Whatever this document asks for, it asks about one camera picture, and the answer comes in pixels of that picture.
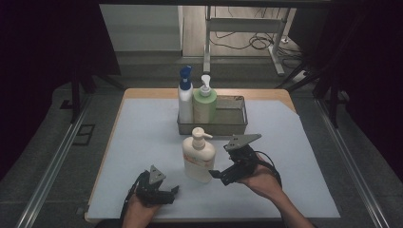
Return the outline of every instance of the white pump bottle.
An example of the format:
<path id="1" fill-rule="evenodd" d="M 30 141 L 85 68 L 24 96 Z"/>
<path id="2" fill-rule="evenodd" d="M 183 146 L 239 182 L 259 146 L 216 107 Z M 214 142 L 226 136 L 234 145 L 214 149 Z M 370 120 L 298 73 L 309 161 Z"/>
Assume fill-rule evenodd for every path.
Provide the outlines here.
<path id="1" fill-rule="evenodd" d="M 184 173 L 191 179 L 199 182 L 209 182 L 212 177 L 208 170 L 214 169 L 216 148 L 205 138 L 213 138 L 205 134 L 201 127 L 192 131 L 192 137 L 186 138 L 182 143 L 184 160 Z"/>

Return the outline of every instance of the dark background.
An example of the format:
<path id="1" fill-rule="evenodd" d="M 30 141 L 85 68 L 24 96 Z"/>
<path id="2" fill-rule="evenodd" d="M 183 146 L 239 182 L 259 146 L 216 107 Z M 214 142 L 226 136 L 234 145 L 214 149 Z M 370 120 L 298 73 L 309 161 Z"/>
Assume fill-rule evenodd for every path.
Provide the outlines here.
<path id="1" fill-rule="evenodd" d="M 90 74 L 120 72 L 96 2 L 7 0 L 0 6 L 2 178 L 45 118 L 53 90 L 69 82 L 74 70 L 82 81 Z M 401 9 L 399 1 L 374 1 L 337 66 L 341 87 L 350 96 L 348 111 L 400 179 Z M 353 16 L 326 13 L 319 47 Z"/>
<path id="2" fill-rule="evenodd" d="M 85 83 L 91 74 L 120 74 L 97 2 L 1 1 L 0 179 L 73 72 Z"/>

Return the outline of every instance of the white tabletop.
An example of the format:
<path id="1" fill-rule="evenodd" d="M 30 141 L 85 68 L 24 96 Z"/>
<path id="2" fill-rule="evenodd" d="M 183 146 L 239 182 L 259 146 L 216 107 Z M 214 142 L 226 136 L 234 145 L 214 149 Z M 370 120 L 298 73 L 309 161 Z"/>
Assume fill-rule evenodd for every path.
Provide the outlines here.
<path id="1" fill-rule="evenodd" d="M 308 218 L 339 218 L 299 116 L 278 101 L 245 103 L 249 121 L 245 134 L 262 135 L 250 145 L 271 157 L 295 206 Z M 174 203 L 162 207 L 155 220 L 279 218 L 270 201 L 242 184 L 224 186 L 215 179 L 198 183 L 184 174 L 182 140 L 188 136 L 178 134 L 177 115 L 176 99 L 125 99 L 86 218 L 118 218 L 127 190 L 151 164 L 167 176 L 161 191 L 180 186 Z M 232 165 L 223 149 L 228 140 L 210 142 L 217 149 L 215 169 Z"/>

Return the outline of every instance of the soap dispenser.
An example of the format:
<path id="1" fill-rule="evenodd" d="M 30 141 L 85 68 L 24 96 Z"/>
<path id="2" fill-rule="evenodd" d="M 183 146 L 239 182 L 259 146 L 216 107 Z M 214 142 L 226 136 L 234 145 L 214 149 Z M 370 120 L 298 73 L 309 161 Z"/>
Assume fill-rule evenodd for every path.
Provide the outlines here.
<path id="1" fill-rule="evenodd" d="M 216 115 L 217 92 L 210 87 L 210 76 L 202 75 L 203 85 L 193 92 L 193 121 L 195 124 L 210 124 Z"/>
<path id="2" fill-rule="evenodd" d="M 193 85 L 190 81 L 191 66 L 181 69 L 181 81 L 178 86 L 179 123 L 193 123 Z"/>
<path id="3" fill-rule="evenodd" d="M 199 182 L 211 181 L 212 177 L 208 170 L 214 169 L 216 158 L 216 148 L 204 138 L 213 137 L 205 134 L 201 127 L 196 127 L 192 131 L 192 136 L 182 143 L 184 173 Z"/>

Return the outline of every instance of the wall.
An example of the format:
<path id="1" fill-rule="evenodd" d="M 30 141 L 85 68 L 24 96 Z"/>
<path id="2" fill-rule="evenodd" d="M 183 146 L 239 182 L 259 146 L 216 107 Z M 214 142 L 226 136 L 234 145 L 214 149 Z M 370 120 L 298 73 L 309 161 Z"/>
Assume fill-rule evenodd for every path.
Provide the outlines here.
<path id="1" fill-rule="evenodd" d="M 182 50 L 182 6 L 100 8 L 115 51 Z"/>

